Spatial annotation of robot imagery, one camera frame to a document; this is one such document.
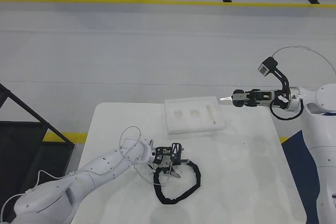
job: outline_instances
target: gray floor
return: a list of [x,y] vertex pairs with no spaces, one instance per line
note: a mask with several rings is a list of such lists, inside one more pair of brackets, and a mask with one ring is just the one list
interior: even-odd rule
[[84,146],[85,144],[77,144],[77,147],[73,150],[65,175],[78,169]]
[[[61,132],[87,133],[101,102],[279,89],[257,69],[291,45],[336,68],[336,9],[0,3],[0,81]],[[292,86],[336,83],[312,52],[286,49],[276,60]],[[6,102],[0,120],[32,117]],[[299,120],[273,120],[280,137],[300,130]]]

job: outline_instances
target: yellow floor line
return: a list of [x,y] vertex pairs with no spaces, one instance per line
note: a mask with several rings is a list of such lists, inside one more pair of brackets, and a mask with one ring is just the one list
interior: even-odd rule
[[[86,143],[87,133],[75,133],[75,132],[63,132],[63,135],[66,136],[70,141],[75,144],[84,144]],[[281,137],[280,142],[288,140],[288,137]],[[44,138],[44,142],[63,142],[63,140],[58,137],[53,132],[47,132]]]
[[46,2],[46,3],[116,3],[116,4],[185,4],[200,6],[244,6],[244,7],[301,7],[336,8],[336,4],[309,3],[250,3],[250,2],[194,2],[170,0],[0,0],[0,2]]

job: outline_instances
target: small white object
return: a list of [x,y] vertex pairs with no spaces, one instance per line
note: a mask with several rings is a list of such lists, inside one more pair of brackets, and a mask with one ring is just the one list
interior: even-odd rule
[[229,96],[229,97],[220,98],[220,100],[221,101],[223,101],[223,100],[230,100],[230,101],[232,101],[232,98],[231,98],[231,96]]
[[225,122],[215,96],[165,101],[168,134],[223,130]]
[[283,102],[289,102],[289,100],[285,97],[283,97],[282,95],[278,96],[278,99],[283,101]]

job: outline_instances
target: white robotic arm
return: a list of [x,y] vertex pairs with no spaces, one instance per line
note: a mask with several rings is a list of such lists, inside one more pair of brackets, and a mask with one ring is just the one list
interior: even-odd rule
[[151,164],[155,159],[151,143],[127,138],[121,149],[103,154],[70,176],[26,191],[14,206],[16,218],[12,223],[70,223],[80,203],[92,191],[132,165]]
[[[235,106],[268,106],[280,120],[300,116],[302,135],[317,167],[320,194],[316,201],[320,224],[336,224],[336,116],[323,116],[336,112],[336,84],[327,84],[313,91],[302,87],[289,87],[287,78],[277,68],[277,62],[268,58],[259,67],[266,76],[273,73],[281,82],[281,90],[235,90],[231,99]],[[280,118],[272,108],[299,112],[293,118]]]

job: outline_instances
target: white table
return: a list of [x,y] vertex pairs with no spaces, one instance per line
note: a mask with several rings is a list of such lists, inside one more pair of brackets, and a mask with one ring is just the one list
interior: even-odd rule
[[[159,202],[152,185],[131,168],[91,193],[74,224],[87,223],[305,223],[306,215],[269,111],[263,107],[221,106],[223,131],[168,136],[164,104],[102,103],[97,106],[80,167],[107,150],[117,149],[122,131],[138,126],[155,146],[179,142],[182,158],[199,166],[202,186],[173,206]],[[125,136],[138,136],[130,130]],[[152,174],[138,165],[142,175]],[[195,183],[188,166],[181,179],[169,178],[166,197],[175,198]],[[166,176],[161,175],[161,182]]]

